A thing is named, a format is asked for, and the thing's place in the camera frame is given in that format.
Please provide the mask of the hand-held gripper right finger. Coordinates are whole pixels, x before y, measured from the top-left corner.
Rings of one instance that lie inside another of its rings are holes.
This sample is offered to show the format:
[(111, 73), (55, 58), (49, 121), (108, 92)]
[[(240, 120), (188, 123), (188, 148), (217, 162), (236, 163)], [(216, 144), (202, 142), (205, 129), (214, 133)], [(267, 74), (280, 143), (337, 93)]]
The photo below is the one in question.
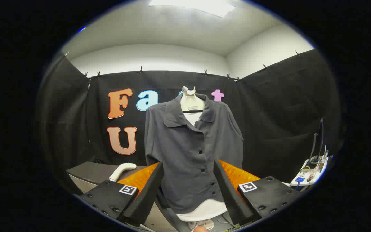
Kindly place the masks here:
[(213, 172), (230, 218), (240, 226), (277, 214), (301, 197), (273, 176), (258, 178), (222, 160), (215, 160)]

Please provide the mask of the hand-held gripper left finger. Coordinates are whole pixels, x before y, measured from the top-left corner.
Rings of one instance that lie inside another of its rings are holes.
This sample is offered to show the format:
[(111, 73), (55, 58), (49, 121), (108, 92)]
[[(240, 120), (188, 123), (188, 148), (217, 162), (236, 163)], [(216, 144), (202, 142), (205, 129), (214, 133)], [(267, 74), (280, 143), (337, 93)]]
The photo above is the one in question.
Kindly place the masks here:
[(164, 177), (164, 168), (161, 162), (140, 170), (136, 167), (133, 163), (119, 165), (79, 199), (113, 220), (131, 226), (144, 224)]

